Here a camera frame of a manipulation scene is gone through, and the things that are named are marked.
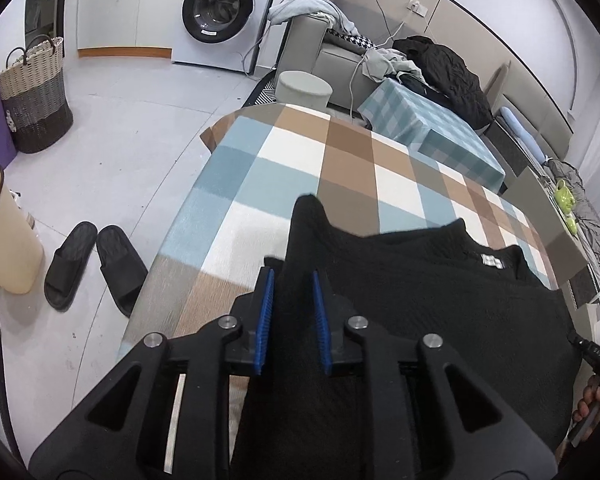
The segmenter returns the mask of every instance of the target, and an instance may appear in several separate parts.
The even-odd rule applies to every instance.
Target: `round stool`
[[[276,84],[276,101],[323,112],[333,89],[326,81],[307,72],[288,70]]]

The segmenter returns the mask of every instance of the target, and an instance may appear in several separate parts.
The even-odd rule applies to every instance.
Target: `tile floor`
[[[209,157],[200,133],[256,85],[239,73],[139,58],[81,59],[65,67],[65,82],[70,132],[6,170],[45,248],[29,294],[0,291],[11,418],[26,462],[115,364],[127,322],[95,251],[71,308],[52,309],[42,283],[54,251],[80,221],[117,224],[149,267]]]

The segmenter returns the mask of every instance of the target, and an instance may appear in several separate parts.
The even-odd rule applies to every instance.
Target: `clothing label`
[[[485,265],[488,265],[490,267],[497,267],[498,269],[504,269],[504,264],[502,263],[502,260],[499,258],[496,258],[495,256],[491,256],[490,254],[482,254],[482,262]]]

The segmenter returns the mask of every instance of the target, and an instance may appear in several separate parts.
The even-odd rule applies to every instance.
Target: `black slipper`
[[[71,306],[97,236],[95,225],[80,222],[56,250],[45,278],[45,298],[54,309]]]
[[[113,301],[125,316],[131,316],[148,272],[140,255],[117,225],[105,227],[96,241],[98,255]]]

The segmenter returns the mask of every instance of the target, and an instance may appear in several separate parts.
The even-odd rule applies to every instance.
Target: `washing machine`
[[[183,0],[171,60],[251,73],[271,1]]]

